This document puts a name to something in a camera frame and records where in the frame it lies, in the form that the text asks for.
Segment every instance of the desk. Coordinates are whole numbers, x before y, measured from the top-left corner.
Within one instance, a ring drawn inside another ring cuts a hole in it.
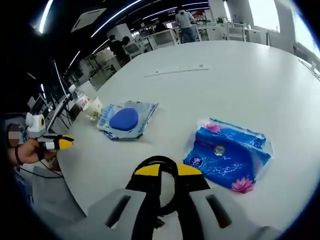
[[[144,77],[151,70],[190,64],[211,69]],[[137,56],[97,94],[105,105],[127,100],[160,104],[143,136],[148,143],[111,141],[82,113],[73,123],[74,146],[59,151],[58,159],[85,213],[106,194],[124,188],[142,160],[164,155],[182,163],[197,121],[208,117],[272,140],[275,157],[252,192],[236,194],[209,181],[255,223],[286,229],[319,181],[320,83],[288,52],[241,41],[165,47]]]

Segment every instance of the table surface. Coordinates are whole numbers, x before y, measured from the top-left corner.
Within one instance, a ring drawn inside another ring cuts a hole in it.
[[[144,77],[168,66],[206,64],[210,70]],[[271,138],[275,156],[253,191],[221,188],[259,225],[285,230],[304,209],[320,178],[320,82],[298,58],[270,46],[203,41],[137,56],[97,92],[105,105],[160,103],[141,141],[116,142],[83,113],[69,134],[72,148],[59,164],[75,200],[88,207],[124,188],[135,167],[154,155],[182,163],[197,121],[215,118]]]

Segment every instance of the ceiling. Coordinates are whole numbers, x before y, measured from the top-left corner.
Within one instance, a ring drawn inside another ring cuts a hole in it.
[[[39,28],[42,13],[48,0],[29,1],[30,17],[29,24],[34,28]],[[108,24],[106,24],[94,37],[92,34],[104,24],[111,16],[135,2],[135,0],[53,0],[51,8],[44,25],[43,34],[37,33],[37,38],[42,38],[45,43],[44,48],[49,52],[52,60],[56,60],[61,72],[64,72],[75,55],[80,51],[74,63],[90,55],[98,46],[107,39],[107,31],[116,24],[127,23],[129,29],[139,29],[140,24],[146,25],[155,17],[160,17],[164,21],[168,19],[168,13],[162,13],[145,20],[142,18],[176,7],[178,4],[190,4],[206,2],[205,0],[142,0],[126,11],[119,14]],[[190,8],[207,7],[208,3],[192,5]],[[82,13],[106,8],[106,10],[90,25],[85,26],[71,33],[72,28]]]

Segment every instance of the jeans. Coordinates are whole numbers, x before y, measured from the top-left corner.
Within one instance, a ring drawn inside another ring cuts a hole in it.
[[[192,27],[181,28],[181,35],[183,43],[192,43],[196,41],[196,33]]]

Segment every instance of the white shirt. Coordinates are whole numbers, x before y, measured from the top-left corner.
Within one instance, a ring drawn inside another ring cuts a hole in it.
[[[191,21],[194,20],[194,16],[192,16],[190,12],[186,12],[185,10],[180,10],[178,14],[175,15],[175,21],[180,25],[182,29],[191,28]]]

